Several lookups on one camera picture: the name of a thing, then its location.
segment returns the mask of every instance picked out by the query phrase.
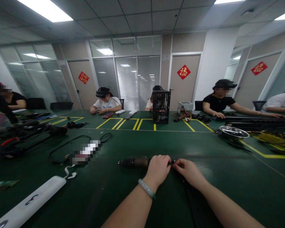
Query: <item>green table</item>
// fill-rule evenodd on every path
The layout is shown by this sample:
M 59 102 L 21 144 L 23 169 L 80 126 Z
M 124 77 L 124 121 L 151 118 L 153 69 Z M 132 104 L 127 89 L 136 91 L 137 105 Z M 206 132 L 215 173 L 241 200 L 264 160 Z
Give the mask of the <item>green table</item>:
M 197 120 L 175 123 L 175 112 L 170 112 L 169 124 L 165 125 L 154 125 L 151 113 L 146 111 L 139 111 L 126 121 L 122 118 L 128 111 L 110 120 L 83 110 L 55 113 L 60 116 L 47 122 L 63 126 L 66 117 L 71 117 L 72 121 L 90 124 L 69 130 L 65 137 L 48 140 L 23 157 L 0 158 L 0 181 L 20 180 L 0 192 L 0 217 L 52 176 L 65 176 L 64 166 L 48 162 L 53 148 L 79 135 L 98 140 L 104 133 L 112 133 L 113 139 L 103 144 L 98 155 L 88 165 L 78 166 L 77 177 L 68 180 L 23 227 L 78 227 L 80 223 L 100 227 L 146 174 L 146 170 L 122 168 L 117 162 L 158 154 L 194 161 L 211 184 L 265 227 L 285 227 L 285 156 L 272 154 L 270 145 L 264 146 L 253 137 L 245 139 L 247 148 L 253 151 L 250 155 L 232 148 L 213 133 L 224 123 L 212 121 L 209 127 Z M 83 138 L 76 143 L 79 146 L 87 140 Z M 54 156 L 61 159 L 71 149 L 64 147 Z M 180 224 L 194 227 L 184 185 L 171 170 L 156 193 L 146 227 L 179 227 Z

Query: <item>ceiling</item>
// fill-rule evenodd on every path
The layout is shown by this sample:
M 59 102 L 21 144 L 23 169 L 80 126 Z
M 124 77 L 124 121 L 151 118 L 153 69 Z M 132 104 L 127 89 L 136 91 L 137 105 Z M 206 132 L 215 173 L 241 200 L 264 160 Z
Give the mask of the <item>ceiling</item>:
M 74 21 L 52 23 L 17 0 L 0 0 L 0 45 L 125 37 L 240 26 L 236 49 L 285 31 L 285 0 L 51 0 Z M 242 14 L 254 9 L 254 12 Z

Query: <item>stainless steel bowl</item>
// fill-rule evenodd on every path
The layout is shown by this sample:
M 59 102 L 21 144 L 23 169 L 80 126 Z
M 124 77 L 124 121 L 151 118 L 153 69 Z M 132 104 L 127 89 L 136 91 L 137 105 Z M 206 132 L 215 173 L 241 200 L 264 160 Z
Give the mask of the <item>stainless steel bowl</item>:
M 223 136 L 232 140 L 239 141 L 240 139 L 248 138 L 250 136 L 246 131 L 235 127 L 220 126 L 219 129 L 222 131 Z

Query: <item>black chair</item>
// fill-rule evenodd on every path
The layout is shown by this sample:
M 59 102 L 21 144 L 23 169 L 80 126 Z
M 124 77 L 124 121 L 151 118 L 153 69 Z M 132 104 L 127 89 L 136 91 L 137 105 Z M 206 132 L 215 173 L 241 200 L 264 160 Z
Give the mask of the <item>black chair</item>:
M 195 101 L 195 111 L 203 111 L 203 101 Z
M 119 99 L 120 100 L 120 103 L 121 103 L 121 109 L 123 109 L 124 110 L 124 99 Z
M 256 111 L 261 111 L 262 110 L 262 107 L 264 106 L 264 104 L 266 103 L 267 101 L 253 101 L 253 105 L 256 109 Z
M 73 102 L 55 102 L 51 103 L 51 110 L 71 110 Z
M 43 98 L 28 98 L 26 109 L 47 109 Z

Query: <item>power strip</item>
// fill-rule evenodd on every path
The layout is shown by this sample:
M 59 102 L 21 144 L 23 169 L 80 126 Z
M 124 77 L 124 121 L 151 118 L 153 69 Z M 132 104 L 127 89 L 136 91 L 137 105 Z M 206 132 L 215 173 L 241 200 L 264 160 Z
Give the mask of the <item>power strip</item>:
M 22 200 L 13 209 L 0 218 L 0 228 L 19 228 L 22 226 L 40 207 L 42 207 L 62 186 L 66 179 L 53 176 L 36 191 Z
M 129 112 L 129 114 L 135 114 L 135 113 L 137 113 L 137 110 Z
M 115 112 L 115 114 L 119 116 L 119 115 L 122 114 L 123 112 L 125 112 L 125 110 L 122 109 L 122 110 L 119 110 L 119 111 Z

